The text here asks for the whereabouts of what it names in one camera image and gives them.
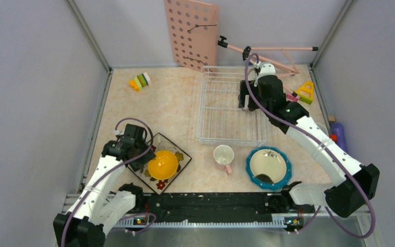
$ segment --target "square tray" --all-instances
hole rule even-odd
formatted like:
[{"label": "square tray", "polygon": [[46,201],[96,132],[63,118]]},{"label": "square tray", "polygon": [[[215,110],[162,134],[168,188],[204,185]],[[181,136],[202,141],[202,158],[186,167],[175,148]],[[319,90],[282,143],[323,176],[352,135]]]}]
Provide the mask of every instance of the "square tray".
[{"label": "square tray", "polygon": [[166,180],[157,180],[149,174],[148,164],[145,164],[143,169],[134,172],[131,167],[128,167],[130,171],[136,175],[140,180],[142,180],[153,192],[161,195],[171,183],[175,180],[175,178],[184,170],[184,168],[190,163],[191,156],[188,155],[184,150],[178,147],[175,143],[169,140],[167,137],[162,135],[161,133],[156,133],[154,135],[154,142],[152,144],[152,150],[154,152],[160,150],[168,150],[175,154],[178,159],[178,170],[176,173],[169,179]]}]

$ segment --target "table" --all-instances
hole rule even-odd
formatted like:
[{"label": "table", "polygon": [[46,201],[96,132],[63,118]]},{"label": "table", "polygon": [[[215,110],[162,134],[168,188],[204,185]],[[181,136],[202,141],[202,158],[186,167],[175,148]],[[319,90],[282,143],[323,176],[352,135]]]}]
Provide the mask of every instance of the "table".
[{"label": "table", "polygon": [[[307,65],[299,65],[301,73],[284,77],[284,85],[296,90],[304,82],[311,81]],[[142,91],[129,87],[128,81],[147,72],[152,83]],[[218,170],[212,156],[215,145],[199,144],[195,136],[201,97],[200,72],[183,67],[115,69],[107,95],[102,120],[87,174],[90,179],[100,158],[103,146],[114,136],[116,123],[125,117],[135,117],[146,122],[153,133],[160,132],[176,143],[191,157],[191,163],[172,182],[165,192],[257,192],[263,191],[250,181],[245,171],[245,159],[252,147],[232,147],[235,158],[232,175]],[[324,124],[324,118],[316,95],[311,105],[301,102],[316,122]],[[284,152],[293,165],[293,181],[303,183],[330,183],[320,165],[294,140],[278,128],[270,126],[269,146]],[[151,190],[131,171],[126,170],[116,180],[113,191],[124,183],[134,183]]]}]

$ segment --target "metal wire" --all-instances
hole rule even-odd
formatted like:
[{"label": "metal wire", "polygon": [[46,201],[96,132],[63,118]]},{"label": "metal wire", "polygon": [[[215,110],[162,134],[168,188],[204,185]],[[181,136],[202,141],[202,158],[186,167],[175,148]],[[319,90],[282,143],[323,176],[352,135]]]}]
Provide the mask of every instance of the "metal wire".
[{"label": "metal wire", "polygon": [[204,66],[196,137],[202,144],[256,147],[270,136],[268,118],[261,111],[238,107],[244,67]]}]

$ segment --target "gray wall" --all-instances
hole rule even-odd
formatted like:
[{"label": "gray wall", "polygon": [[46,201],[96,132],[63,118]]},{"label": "gray wall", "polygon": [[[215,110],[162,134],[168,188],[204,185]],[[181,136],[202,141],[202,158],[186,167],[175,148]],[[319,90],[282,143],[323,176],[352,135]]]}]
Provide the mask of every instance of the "gray wall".
[{"label": "gray wall", "polygon": [[[345,0],[205,0],[220,5],[219,33],[235,46],[320,46]],[[76,0],[111,66],[175,65],[162,0]],[[286,62],[280,51],[261,52]],[[310,63],[312,51],[290,52]],[[219,48],[219,65],[241,55]]]},{"label": "gray wall", "polygon": [[349,153],[381,171],[372,201],[395,246],[395,1],[357,1],[316,72]]},{"label": "gray wall", "polygon": [[0,1],[0,246],[51,246],[105,80],[65,1]]}]

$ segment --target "white mug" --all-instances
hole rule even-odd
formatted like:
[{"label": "white mug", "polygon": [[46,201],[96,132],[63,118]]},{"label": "white mug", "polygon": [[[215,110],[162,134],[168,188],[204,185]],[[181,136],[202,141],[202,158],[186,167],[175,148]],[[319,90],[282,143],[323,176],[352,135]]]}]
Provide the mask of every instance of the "white mug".
[{"label": "white mug", "polygon": [[214,149],[213,156],[217,165],[224,166],[226,174],[231,175],[232,170],[229,164],[234,160],[234,151],[232,148],[227,145],[219,145]]}]

